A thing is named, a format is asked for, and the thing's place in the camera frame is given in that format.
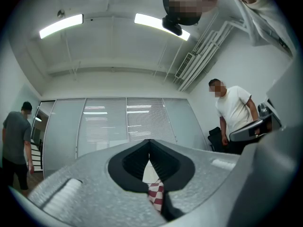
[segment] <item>red checkered cloth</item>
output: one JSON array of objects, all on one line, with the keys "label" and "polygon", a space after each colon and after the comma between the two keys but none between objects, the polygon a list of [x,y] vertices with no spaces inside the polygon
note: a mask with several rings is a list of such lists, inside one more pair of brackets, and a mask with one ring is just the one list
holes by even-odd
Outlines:
[{"label": "red checkered cloth", "polygon": [[155,183],[148,184],[148,198],[153,203],[156,210],[161,212],[161,207],[163,203],[163,183],[159,179]]}]

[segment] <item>wooden floor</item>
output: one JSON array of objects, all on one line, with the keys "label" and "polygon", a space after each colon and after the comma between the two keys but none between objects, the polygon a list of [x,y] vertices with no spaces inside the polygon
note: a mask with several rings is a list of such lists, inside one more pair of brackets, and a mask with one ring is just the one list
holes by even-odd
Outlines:
[{"label": "wooden floor", "polygon": [[[43,172],[34,172],[34,174],[27,177],[27,185],[30,191],[32,191],[39,183],[43,181]],[[13,187],[21,192],[19,180],[16,174],[14,174]]]}]

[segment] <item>hand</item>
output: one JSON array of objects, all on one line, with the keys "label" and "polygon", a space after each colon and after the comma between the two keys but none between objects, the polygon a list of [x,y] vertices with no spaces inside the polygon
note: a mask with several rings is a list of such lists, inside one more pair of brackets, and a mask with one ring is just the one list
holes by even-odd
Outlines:
[{"label": "hand", "polygon": [[223,136],[223,137],[222,137],[222,144],[223,144],[224,146],[227,146],[227,145],[228,145],[228,139],[227,139],[226,136]]},{"label": "hand", "polygon": [[257,128],[256,130],[255,130],[255,135],[259,135],[260,134],[260,128]]},{"label": "hand", "polygon": [[28,170],[30,174],[34,174],[34,165],[33,162],[28,163]]}]

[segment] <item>fluorescent light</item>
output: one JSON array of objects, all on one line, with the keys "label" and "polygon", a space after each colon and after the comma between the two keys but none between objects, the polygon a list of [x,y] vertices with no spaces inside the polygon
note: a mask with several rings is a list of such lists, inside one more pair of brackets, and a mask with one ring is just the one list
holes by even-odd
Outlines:
[{"label": "fluorescent light", "polygon": [[[137,13],[136,17],[134,18],[134,22],[136,24],[147,25],[147,26],[150,26],[150,27],[154,27],[154,28],[163,30],[163,31],[168,32],[172,35],[178,36],[178,35],[174,34],[173,32],[170,32],[169,30],[163,28],[162,20],[158,19],[156,17],[151,17],[151,16],[148,16],[148,15]],[[182,29],[182,35],[178,36],[178,37],[187,41],[189,36],[190,36],[190,33],[185,31],[184,29]]]},{"label": "fluorescent light", "polygon": [[129,113],[130,113],[130,114],[133,114],[133,113],[134,113],[134,114],[136,114],[136,113],[137,113],[137,114],[139,114],[139,113],[149,113],[149,110],[148,110],[148,111],[127,111],[127,113],[128,113],[128,114],[129,114]]},{"label": "fluorescent light", "polygon": [[83,112],[84,114],[107,114],[107,112]]},{"label": "fluorescent light", "polygon": [[85,109],[101,109],[105,108],[104,106],[86,106]]},{"label": "fluorescent light", "polygon": [[100,121],[100,120],[106,120],[107,118],[98,118],[98,117],[94,117],[94,118],[85,118],[86,121]]},{"label": "fluorescent light", "polygon": [[151,105],[133,105],[133,106],[127,106],[127,108],[150,108]]},{"label": "fluorescent light", "polygon": [[83,14],[78,14],[72,17],[68,17],[65,19],[62,19],[42,30],[40,30],[40,38],[43,39],[47,37],[48,35],[55,33],[61,29],[68,28],[70,26],[83,24]]}]

